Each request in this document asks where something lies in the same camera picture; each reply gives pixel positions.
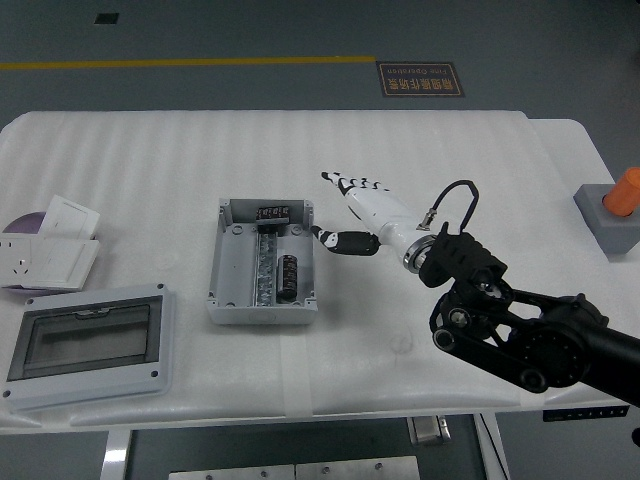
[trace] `orange cylinder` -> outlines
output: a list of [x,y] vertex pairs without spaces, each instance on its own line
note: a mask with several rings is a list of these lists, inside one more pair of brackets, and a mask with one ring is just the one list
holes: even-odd
[[632,167],[624,172],[618,183],[604,196],[602,203],[614,215],[631,215],[640,205],[640,167]]

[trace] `open junction box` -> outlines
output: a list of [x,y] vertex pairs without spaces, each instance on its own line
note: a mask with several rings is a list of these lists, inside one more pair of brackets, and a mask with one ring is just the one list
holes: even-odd
[[221,199],[207,309],[218,324],[309,324],[313,204]]

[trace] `power socket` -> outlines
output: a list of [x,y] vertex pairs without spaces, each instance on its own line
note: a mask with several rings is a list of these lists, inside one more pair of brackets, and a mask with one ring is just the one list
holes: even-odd
[[31,241],[18,233],[0,237],[0,277],[21,281],[31,267]]
[[97,240],[0,234],[0,286],[80,290],[98,254]]

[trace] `robot finger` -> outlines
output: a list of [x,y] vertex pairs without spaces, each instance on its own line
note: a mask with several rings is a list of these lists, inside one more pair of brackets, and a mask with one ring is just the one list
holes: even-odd
[[341,255],[374,255],[380,248],[378,237],[369,232],[330,232],[314,225],[311,232],[327,250]]

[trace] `screw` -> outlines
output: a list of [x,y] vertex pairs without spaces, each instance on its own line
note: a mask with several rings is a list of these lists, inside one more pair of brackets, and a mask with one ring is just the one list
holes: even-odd
[[467,319],[466,312],[462,310],[454,310],[449,314],[449,320],[453,322],[456,327],[466,327],[469,320]]

